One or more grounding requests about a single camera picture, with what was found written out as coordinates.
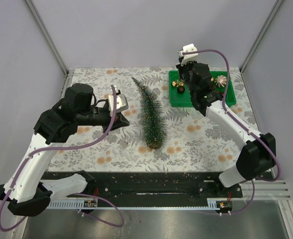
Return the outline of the small green christmas tree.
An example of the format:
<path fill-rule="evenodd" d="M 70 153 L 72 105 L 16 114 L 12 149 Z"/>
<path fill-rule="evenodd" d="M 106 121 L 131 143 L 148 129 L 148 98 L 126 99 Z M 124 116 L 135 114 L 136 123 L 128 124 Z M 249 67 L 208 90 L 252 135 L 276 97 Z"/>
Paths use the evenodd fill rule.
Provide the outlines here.
<path fill-rule="evenodd" d="M 136 78 L 132 81 L 140 94 L 143 141 L 150 149 L 160 149 L 167 139 L 167 125 L 157 95 Z"/>

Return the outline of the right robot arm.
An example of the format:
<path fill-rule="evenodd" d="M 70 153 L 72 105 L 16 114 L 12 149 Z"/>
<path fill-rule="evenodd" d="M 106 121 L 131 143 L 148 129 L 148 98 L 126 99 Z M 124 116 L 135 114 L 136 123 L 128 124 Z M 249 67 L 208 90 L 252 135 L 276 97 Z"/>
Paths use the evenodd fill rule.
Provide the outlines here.
<path fill-rule="evenodd" d="M 240 150 L 236 164 L 219 175 L 213 185 L 214 193 L 225 197 L 231 186 L 253 180 L 276 165 L 276 141 L 272 134 L 262 134 L 251 128 L 223 103 L 211 84 L 208 65 L 191 61 L 176 65 L 179 77 L 188 87 L 193 107 L 218 124 Z"/>

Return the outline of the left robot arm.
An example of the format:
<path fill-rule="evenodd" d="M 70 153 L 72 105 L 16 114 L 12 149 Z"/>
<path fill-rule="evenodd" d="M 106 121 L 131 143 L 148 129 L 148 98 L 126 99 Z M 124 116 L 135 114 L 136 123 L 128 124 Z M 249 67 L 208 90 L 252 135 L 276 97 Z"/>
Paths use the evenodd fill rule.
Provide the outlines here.
<path fill-rule="evenodd" d="M 76 83 L 65 90 L 64 97 L 38 119 L 28 150 L 19 167 L 0 185 L 0 200 L 8 202 L 8 210 L 15 216 L 34 217 L 42 213 L 51 201 L 81 193 L 85 197 L 95 191 L 96 180 L 85 171 L 66 178 L 45 182 L 41 178 L 59 150 L 76 150 L 102 141 L 110 131 L 129 126 L 122 114 L 129 108 L 126 96 L 116 86 L 104 106 L 97 107 L 97 99 L 90 85 Z M 64 147 L 79 126 L 102 126 L 103 134 L 92 143 Z"/>

